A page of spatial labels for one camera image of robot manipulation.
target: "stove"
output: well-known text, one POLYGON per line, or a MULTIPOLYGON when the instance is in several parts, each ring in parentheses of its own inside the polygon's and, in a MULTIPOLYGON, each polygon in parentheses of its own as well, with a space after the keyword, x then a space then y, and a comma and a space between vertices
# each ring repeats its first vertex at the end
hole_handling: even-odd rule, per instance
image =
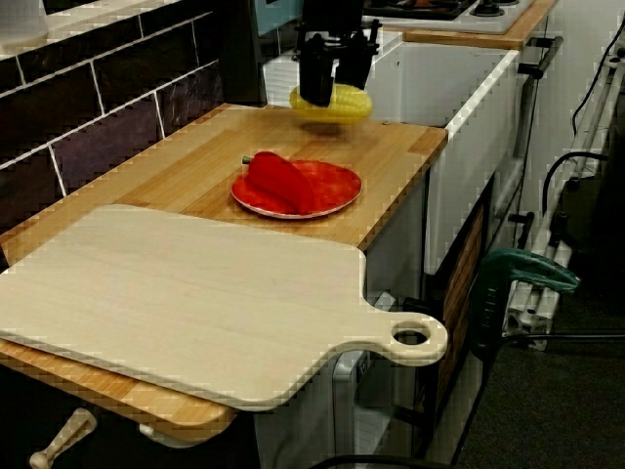
POLYGON ((364 19, 385 26, 504 34, 534 0, 495 0, 498 13, 475 15, 480 0, 365 0, 364 19))

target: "white sink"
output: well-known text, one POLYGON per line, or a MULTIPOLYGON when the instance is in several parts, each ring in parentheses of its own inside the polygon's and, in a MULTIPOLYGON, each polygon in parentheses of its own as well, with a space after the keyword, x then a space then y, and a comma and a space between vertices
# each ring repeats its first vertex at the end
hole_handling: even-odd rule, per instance
POLYGON ((514 147, 518 62, 517 51, 401 43, 372 70, 372 117, 448 132, 428 190, 427 274, 437 271, 490 176, 514 147))

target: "drawer knob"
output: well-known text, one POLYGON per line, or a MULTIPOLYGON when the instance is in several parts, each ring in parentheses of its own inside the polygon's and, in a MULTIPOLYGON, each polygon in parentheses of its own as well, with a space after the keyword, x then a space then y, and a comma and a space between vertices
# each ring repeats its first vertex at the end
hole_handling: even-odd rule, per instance
POLYGON ((43 451, 30 456, 32 469, 50 469, 56 457, 75 445, 96 429, 96 417, 85 408, 78 408, 71 414, 50 445, 43 451))

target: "wooden countertop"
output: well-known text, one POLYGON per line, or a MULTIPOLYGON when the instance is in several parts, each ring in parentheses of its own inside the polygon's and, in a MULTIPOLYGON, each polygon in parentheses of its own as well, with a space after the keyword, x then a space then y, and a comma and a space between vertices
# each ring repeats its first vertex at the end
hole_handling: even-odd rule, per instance
MULTIPOLYGON (((375 120, 307 124, 291 109, 223 105, 0 235, 0 245, 14 265, 85 212, 125 203, 365 249, 445 142, 438 128, 375 120), (244 211, 229 188, 244 170, 241 156, 260 149, 349 167, 362 193, 341 212, 302 222, 244 211)), ((223 405, 9 342, 0 341, 0 363, 180 440, 211 438, 235 417, 223 405)))
POLYGON ((531 38, 536 26, 549 15, 558 0, 535 0, 505 34, 479 34, 474 32, 434 31, 385 27, 387 31, 402 31, 404 42, 425 42, 451 46, 471 46, 520 51, 531 38))

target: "red plate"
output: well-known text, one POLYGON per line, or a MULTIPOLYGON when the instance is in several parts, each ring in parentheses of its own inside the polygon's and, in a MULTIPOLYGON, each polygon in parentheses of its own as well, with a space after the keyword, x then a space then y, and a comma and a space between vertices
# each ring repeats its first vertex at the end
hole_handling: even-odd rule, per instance
POLYGON ((302 220, 320 217, 341 210, 360 194, 360 178, 354 171, 321 161, 291 161, 311 182, 314 191, 314 211, 299 215, 286 200, 257 189, 247 181, 247 173, 232 184, 234 199, 244 207, 273 218, 302 220))

